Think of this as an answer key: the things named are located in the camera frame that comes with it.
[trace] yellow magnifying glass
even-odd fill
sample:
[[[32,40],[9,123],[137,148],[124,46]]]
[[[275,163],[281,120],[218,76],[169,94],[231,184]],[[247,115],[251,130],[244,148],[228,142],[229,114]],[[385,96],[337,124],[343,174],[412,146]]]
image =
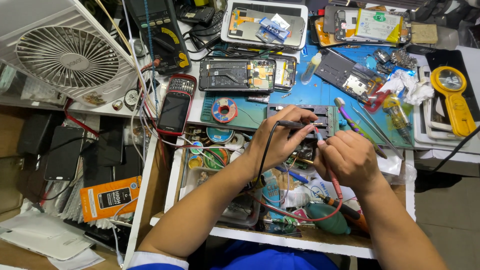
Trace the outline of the yellow magnifying glass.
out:
[[[433,88],[445,96],[452,132],[457,136],[468,136],[477,127],[462,96],[467,88],[465,76],[455,68],[438,67],[430,75],[430,81]]]

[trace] red mobile phone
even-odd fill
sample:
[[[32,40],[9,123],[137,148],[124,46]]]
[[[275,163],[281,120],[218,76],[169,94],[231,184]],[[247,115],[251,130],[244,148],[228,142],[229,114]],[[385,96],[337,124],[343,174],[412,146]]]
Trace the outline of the red mobile phone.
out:
[[[181,136],[187,122],[197,79],[186,74],[173,74],[168,82],[167,94],[157,122],[160,133]]]

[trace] toothbrush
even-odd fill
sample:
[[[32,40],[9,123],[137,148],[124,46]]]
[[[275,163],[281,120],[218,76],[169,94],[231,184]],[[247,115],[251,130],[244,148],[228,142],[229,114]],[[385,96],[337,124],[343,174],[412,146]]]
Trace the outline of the toothbrush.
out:
[[[363,137],[367,138],[372,144],[373,144],[373,149],[375,149],[375,152],[377,153],[377,155],[379,155],[380,157],[384,158],[384,159],[387,159],[387,155],[382,151],[382,149],[380,147],[378,147],[378,145],[375,143],[375,141],[361,128],[357,125],[357,123],[355,123],[352,118],[347,114],[347,112],[345,111],[345,101],[342,99],[342,98],[336,98],[334,100],[335,102],[335,105],[338,107],[338,110],[340,111],[340,113],[342,114],[343,118],[345,118],[345,120],[347,120],[347,123],[348,125],[350,126],[350,128],[355,131],[356,133],[362,135]]]

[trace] green blower bulb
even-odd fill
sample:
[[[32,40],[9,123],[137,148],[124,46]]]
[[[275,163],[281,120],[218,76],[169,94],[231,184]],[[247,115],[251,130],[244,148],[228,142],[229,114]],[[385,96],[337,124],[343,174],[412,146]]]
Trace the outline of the green blower bulb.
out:
[[[311,219],[320,219],[335,211],[335,207],[328,204],[311,202],[309,202],[303,209],[307,211],[307,215]],[[326,220],[316,221],[315,225],[324,231],[335,234],[349,234],[351,231],[350,227],[347,226],[347,221],[340,212],[337,212]]]

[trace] white fan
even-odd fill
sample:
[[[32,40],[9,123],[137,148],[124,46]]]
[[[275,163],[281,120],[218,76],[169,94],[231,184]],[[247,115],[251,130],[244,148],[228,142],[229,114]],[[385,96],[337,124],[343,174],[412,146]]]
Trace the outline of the white fan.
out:
[[[84,105],[104,105],[134,85],[131,57],[77,0],[2,0],[0,25],[8,25],[0,60]]]

